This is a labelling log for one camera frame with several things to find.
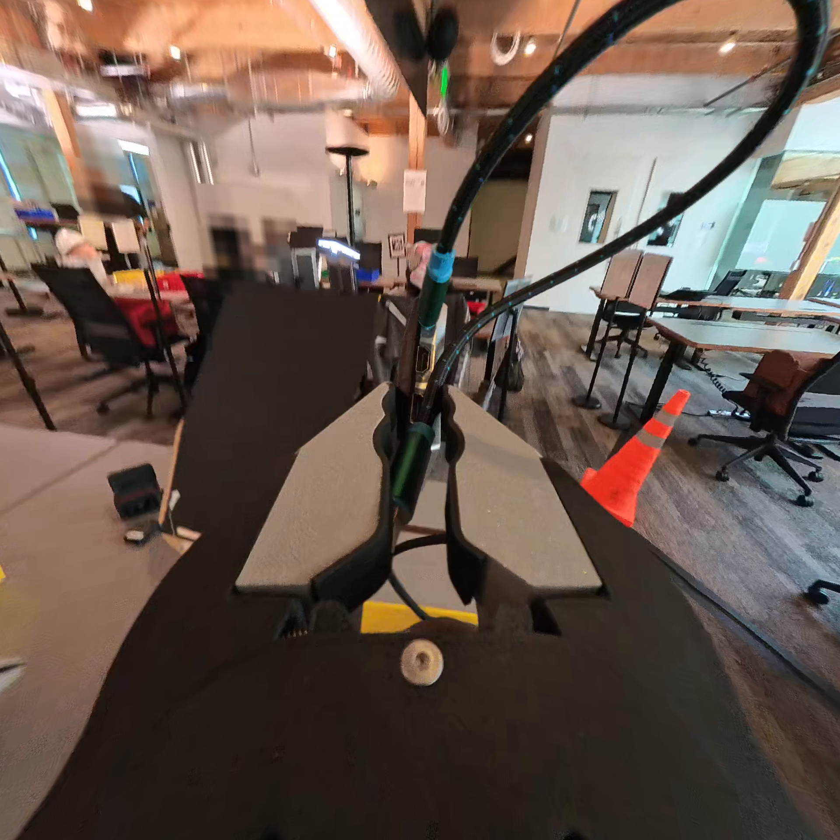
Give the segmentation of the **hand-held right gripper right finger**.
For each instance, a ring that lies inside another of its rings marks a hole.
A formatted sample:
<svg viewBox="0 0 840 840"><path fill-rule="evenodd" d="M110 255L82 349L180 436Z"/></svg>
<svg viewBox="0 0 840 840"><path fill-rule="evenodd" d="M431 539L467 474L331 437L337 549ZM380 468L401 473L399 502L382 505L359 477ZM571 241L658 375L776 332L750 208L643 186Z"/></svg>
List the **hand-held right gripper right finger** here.
<svg viewBox="0 0 840 840"><path fill-rule="evenodd" d="M602 579L538 451L447 386L447 567L459 599L593 595Z"/></svg>

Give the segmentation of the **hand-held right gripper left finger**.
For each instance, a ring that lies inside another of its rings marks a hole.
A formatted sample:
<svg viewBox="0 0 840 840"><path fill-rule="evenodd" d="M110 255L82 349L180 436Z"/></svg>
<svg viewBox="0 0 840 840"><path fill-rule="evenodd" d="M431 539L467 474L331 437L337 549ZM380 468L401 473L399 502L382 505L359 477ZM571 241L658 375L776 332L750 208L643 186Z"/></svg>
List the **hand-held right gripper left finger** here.
<svg viewBox="0 0 840 840"><path fill-rule="evenodd" d="M380 384L297 452L234 584L355 611L391 570L392 384Z"/></svg>

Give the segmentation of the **yellow plastic bin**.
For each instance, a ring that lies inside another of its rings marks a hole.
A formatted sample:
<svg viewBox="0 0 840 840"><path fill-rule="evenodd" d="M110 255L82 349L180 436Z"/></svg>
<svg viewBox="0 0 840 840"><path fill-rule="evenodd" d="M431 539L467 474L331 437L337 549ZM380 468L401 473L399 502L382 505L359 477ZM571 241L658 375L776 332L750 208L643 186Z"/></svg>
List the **yellow plastic bin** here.
<svg viewBox="0 0 840 840"><path fill-rule="evenodd" d="M473 612L450 610L430 605L422 610L434 620L448 620L478 625L478 616ZM404 603L366 601L362 606L360 631L363 634L397 634L408 630L421 621L420 616Z"/></svg>

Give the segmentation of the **black hdmi adapter hub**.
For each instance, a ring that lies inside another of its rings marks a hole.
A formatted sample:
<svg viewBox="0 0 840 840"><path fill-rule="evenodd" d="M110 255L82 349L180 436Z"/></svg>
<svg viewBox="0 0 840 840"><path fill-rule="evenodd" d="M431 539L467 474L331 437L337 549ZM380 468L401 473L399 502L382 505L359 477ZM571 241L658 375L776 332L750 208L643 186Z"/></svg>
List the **black hdmi adapter hub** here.
<svg viewBox="0 0 840 840"><path fill-rule="evenodd" d="M399 354L393 380L400 428L407 428L412 422L417 405L424 398L443 337L440 325L425 328L419 323L417 304L412 303L407 312L403 337L398 344Z"/></svg>

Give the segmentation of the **orange traffic cone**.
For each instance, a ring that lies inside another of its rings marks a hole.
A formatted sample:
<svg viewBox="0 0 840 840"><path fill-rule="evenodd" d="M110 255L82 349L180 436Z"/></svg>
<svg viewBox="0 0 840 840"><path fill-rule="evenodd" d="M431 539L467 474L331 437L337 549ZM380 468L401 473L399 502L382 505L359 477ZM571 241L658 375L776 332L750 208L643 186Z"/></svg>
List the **orange traffic cone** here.
<svg viewBox="0 0 840 840"><path fill-rule="evenodd" d="M603 467L583 474L581 487L624 526L634 525L639 491L689 399L677 391Z"/></svg>

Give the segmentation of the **black charger case with screen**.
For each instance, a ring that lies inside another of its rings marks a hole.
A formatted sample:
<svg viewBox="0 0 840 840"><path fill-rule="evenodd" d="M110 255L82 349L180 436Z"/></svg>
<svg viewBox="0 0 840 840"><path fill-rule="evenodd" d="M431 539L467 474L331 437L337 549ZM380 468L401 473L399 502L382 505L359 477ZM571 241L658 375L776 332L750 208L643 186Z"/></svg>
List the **black charger case with screen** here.
<svg viewBox="0 0 840 840"><path fill-rule="evenodd" d="M159 511L163 491L152 464L114 471L107 476L113 506L121 520L149 516Z"/></svg>

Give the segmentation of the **brown wooden chair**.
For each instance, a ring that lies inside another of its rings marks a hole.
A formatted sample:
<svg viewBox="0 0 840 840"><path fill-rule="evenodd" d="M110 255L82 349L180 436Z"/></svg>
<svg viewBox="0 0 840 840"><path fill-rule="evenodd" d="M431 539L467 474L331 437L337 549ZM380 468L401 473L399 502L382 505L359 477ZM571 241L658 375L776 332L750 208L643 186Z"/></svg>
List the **brown wooden chair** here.
<svg viewBox="0 0 840 840"><path fill-rule="evenodd" d="M633 350L637 352L642 352L640 346L642 331L647 326L649 314L655 308L672 261L673 258L669 255L644 253L639 264L628 299L628 303L638 310L637 325L633 328L635 330Z"/></svg>
<svg viewBox="0 0 840 840"><path fill-rule="evenodd" d="M581 349L590 359L595 348L598 331L605 316L606 304L626 299L632 288L644 252L638 248L626 249L609 260L600 288L596 289L599 304L591 326L589 339Z"/></svg>

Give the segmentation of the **table with red cloth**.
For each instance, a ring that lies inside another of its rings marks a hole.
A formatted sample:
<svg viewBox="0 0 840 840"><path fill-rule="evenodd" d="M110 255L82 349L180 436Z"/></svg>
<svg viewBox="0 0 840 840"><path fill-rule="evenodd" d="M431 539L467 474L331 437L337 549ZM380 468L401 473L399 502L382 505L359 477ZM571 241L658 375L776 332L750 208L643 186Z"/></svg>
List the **table with red cloth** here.
<svg viewBox="0 0 840 840"><path fill-rule="evenodd" d="M132 325L142 345L152 348L157 342L157 314L163 320L164 333L194 340L199 328L194 306L182 274L176 270L157 271L156 281L161 301L155 305L141 269L118 270L107 288L125 318Z"/></svg>

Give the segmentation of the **wooden top desk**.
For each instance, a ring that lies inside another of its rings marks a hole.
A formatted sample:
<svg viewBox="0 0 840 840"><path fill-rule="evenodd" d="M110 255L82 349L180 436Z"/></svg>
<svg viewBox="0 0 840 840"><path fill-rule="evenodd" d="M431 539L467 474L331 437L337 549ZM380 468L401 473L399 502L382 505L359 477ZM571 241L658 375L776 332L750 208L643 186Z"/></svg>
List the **wooden top desk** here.
<svg viewBox="0 0 840 840"><path fill-rule="evenodd" d="M668 341L647 399L638 416L643 424L655 414L677 362L688 349L765 354L774 350L832 358L839 351L837 334L752 322L711 322L649 318L647 324Z"/></svg>

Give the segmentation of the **office chair with brown jacket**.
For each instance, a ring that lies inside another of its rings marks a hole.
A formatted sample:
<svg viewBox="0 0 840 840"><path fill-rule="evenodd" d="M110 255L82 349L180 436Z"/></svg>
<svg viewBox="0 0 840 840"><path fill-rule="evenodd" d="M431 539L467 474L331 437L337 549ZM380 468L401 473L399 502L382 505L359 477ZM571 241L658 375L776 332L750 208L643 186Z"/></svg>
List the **office chair with brown jacket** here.
<svg viewBox="0 0 840 840"><path fill-rule="evenodd" d="M717 469L719 482L729 482L736 466L768 459L798 486L795 504L813 507L812 485L824 480L823 468L803 448L838 461L830 445L839 443L839 355L807 360L803 353L771 351L744 378L741 391L725 392L724 397L749 415L752 434L700 434L688 445L709 442L739 450Z"/></svg>

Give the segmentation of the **black office chair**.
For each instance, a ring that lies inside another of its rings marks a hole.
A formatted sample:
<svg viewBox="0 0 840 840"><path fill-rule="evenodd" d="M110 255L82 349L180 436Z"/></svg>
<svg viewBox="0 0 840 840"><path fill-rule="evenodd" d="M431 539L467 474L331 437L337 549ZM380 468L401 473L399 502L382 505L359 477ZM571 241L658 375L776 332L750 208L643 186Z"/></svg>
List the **black office chair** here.
<svg viewBox="0 0 840 840"><path fill-rule="evenodd" d="M45 282L51 294L67 310L77 336L85 347L101 357L110 373L141 371L122 389L102 398L97 404L99 415L110 412L111 402L138 392L145 393L145 415L152 418L154 399L164 385L175 386L169 371L158 373L154 366L168 364L169 354L185 337L165 335L163 320L157 314L157 342L152 348L142 345L132 325L125 318L107 291L89 269L71 269L37 264L35 273Z"/></svg>

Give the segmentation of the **black tripod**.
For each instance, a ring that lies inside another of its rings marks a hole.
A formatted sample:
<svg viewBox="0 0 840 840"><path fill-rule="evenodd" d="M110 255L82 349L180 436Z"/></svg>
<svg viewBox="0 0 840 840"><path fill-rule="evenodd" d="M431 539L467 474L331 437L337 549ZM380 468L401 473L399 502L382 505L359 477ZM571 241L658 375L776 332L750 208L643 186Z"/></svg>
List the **black tripod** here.
<svg viewBox="0 0 840 840"><path fill-rule="evenodd" d="M43 402L41 394L38 391L35 380L30 375L28 369L23 363L18 349L6 331L5 324L1 321L1 344L2 344L2 361L10 361L15 368L17 377L24 387L30 402L34 405L40 419L45 428L50 432L56 432L58 429L49 414L46 405Z"/></svg>

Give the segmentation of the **black floor lamp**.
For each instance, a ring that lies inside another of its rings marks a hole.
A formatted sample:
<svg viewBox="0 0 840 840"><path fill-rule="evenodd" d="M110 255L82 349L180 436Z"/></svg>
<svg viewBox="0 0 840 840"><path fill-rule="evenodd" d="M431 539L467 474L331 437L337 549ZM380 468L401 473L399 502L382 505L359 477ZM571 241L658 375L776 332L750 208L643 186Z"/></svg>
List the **black floor lamp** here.
<svg viewBox="0 0 840 840"><path fill-rule="evenodd" d="M370 153L369 138L344 112L325 115L325 135L332 228L358 245L364 241L363 163Z"/></svg>

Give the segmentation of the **silver ventilation duct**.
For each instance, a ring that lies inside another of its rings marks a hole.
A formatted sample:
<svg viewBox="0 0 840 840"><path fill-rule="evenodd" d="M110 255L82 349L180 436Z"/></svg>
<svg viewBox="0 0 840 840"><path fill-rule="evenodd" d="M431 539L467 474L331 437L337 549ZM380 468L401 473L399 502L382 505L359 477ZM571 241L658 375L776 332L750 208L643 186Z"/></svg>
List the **silver ventilation duct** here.
<svg viewBox="0 0 840 840"><path fill-rule="evenodd" d="M382 102L394 100L403 74L366 3L310 1L310 5L364 73L369 98Z"/></svg>

